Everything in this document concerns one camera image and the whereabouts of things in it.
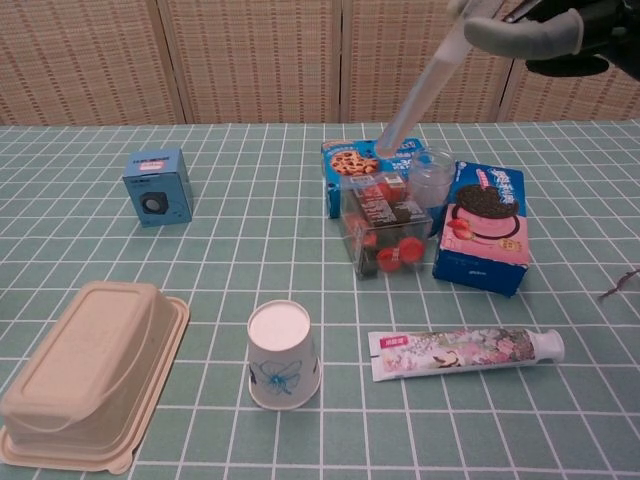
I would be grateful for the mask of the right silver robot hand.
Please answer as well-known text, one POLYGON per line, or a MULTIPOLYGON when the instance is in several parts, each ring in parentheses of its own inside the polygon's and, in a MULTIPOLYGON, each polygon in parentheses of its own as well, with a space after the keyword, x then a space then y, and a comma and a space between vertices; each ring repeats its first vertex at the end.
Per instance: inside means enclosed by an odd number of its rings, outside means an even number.
POLYGON ((502 20, 466 19, 464 35, 542 76, 593 76, 615 66, 640 82, 640 0, 522 0, 502 20))

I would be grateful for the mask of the clear plastic tube with cap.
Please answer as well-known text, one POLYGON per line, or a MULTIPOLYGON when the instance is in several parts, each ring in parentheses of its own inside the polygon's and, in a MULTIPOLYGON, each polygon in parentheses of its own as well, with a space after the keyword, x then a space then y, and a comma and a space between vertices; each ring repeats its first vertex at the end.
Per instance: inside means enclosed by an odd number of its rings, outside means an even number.
POLYGON ((463 20, 470 10, 472 0, 463 0, 461 5, 463 9, 458 10, 451 30, 426 64, 399 111, 378 138, 378 156, 389 158, 396 153, 471 50, 471 45, 464 37, 463 20))

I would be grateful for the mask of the floral toothpaste tube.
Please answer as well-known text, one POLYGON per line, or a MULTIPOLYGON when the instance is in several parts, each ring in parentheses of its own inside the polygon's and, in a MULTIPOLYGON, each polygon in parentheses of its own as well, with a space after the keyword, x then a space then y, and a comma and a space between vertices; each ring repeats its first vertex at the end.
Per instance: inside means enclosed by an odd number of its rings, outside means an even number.
POLYGON ((371 332, 368 343, 375 382, 560 362, 565 355, 564 341, 555 330, 371 332))

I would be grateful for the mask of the woven bamboo screen panel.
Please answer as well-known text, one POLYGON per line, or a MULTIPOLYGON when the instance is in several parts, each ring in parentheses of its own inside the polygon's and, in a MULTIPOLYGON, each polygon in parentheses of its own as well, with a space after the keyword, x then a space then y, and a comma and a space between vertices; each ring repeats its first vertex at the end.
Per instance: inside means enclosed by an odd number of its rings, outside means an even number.
MULTIPOLYGON (((343 0, 340 120, 387 122, 452 26, 449 0, 343 0)), ((510 62, 472 50, 423 123, 498 119, 510 62)))
POLYGON ((342 0, 157 0, 190 123, 339 116, 342 0))
POLYGON ((0 125, 181 124, 161 0, 0 0, 0 125))
POLYGON ((640 82, 618 68, 588 77, 552 78, 511 63, 499 121, 628 120, 640 118, 640 82))

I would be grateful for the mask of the clear plastic jar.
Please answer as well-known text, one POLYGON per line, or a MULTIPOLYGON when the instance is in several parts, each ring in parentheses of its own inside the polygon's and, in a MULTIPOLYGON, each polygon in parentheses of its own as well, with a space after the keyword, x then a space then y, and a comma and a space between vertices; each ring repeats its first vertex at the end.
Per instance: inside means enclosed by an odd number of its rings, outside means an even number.
POLYGON ((413 154, 408 187, 421 208, 440 207, 446 202, 455 168, 455 158, 448 151, 430 148, 413 154))

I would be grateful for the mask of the pink and blue Oreo box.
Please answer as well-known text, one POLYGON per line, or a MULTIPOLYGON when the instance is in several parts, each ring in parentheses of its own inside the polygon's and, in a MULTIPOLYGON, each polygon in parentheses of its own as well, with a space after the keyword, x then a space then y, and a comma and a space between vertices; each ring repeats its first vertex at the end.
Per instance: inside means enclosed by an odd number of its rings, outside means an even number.
POLYGON ((433 276, 511 297, 529 264, 523 173, 458 161, 433 276))

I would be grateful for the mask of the blue chocolate chip cookie box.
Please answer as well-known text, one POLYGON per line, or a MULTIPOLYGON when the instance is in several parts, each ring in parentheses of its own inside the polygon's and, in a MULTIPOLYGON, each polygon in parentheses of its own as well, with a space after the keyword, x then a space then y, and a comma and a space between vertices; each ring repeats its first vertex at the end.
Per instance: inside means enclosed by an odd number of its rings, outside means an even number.
POLYGON ((409 137, 390 158, 379 157, 376 140, 330 140, 321 146, 325 199, 330 219, 340 216, 341 186, 346 177, 396 172, 408 178, 413 157, 425 153, 419 138, 409 137))

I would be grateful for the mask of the clear box with red caps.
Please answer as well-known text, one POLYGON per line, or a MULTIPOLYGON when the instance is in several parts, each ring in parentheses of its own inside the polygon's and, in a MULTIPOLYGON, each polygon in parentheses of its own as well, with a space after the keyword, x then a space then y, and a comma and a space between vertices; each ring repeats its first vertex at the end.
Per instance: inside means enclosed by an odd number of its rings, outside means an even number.
POLYGON ((341 234, 360 279, 421 269, 432 224, 395 172, 342 180, 341 234))

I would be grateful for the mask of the dark red grape bunch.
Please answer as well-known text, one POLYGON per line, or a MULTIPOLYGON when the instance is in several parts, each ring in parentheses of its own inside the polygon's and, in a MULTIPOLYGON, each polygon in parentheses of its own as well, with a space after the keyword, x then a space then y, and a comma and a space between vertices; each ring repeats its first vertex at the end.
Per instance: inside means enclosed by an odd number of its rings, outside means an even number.
POLYGON ((603 301, 605 298, 614 295, 616 293, 618 293, 619 291, 621 291, 625 284, 634 276, 639 275, 640 274, 640 268, 636 268, 634 270, 628 271, 626 272, 624 275, 622 275, 615 283, 615 285, 613 287, 611 287, 610 289, 608 289, 606 292, 600 294, 597 297, 598 301, 603 301))

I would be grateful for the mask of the green checked tablecloth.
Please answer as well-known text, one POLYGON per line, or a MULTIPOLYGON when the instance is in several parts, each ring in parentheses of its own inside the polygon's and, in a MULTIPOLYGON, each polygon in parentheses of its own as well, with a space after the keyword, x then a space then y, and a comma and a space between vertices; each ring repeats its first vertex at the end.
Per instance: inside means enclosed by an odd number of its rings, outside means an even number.
POLYGON ((191 321, 128 480, 640 480, 640 120, 423 125, 522 171, 531 266, 510 298, 429 269, 359 280, 325 211, 321 144, 376 124, 0 126, 0 393, 92 280, 159 286, 191 321), (143 227, 129 155, 179 147, 188 223, 143 227), (313 397, 249 393, 248 321, 304 307, 313 397), (374 330, 557 330, 558 365, 376 383, 374 330))

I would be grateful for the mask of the small blue speaker box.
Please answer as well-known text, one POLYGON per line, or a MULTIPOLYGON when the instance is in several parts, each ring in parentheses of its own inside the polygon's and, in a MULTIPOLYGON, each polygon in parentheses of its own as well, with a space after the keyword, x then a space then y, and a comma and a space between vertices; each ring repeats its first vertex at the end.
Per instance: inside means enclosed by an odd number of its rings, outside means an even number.
POLYGON ((131 153, 122 179, 143 227, 192 220, 191 182, 179 147, 131 153))

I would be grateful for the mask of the paper cup with blue butterfly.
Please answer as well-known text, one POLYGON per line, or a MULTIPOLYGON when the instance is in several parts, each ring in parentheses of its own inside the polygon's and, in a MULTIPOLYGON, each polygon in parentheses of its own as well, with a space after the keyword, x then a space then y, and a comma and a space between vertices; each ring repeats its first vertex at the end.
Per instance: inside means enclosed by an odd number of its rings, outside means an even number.
POLYGON ((291 410, 308 402, 321 382, 307 310, 289 300, 259 306, 247 326, 249 393, 270 410, 291 410))

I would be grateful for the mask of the beige lidded lunch container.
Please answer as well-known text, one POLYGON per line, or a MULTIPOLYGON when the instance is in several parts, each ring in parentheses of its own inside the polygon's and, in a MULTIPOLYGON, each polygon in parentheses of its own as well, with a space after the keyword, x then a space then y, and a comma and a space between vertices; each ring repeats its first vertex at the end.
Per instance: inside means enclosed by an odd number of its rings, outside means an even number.
POLYGON ((127 471, 189 317, 152 284, 83 286, 0 399, 0 460, 127 471))

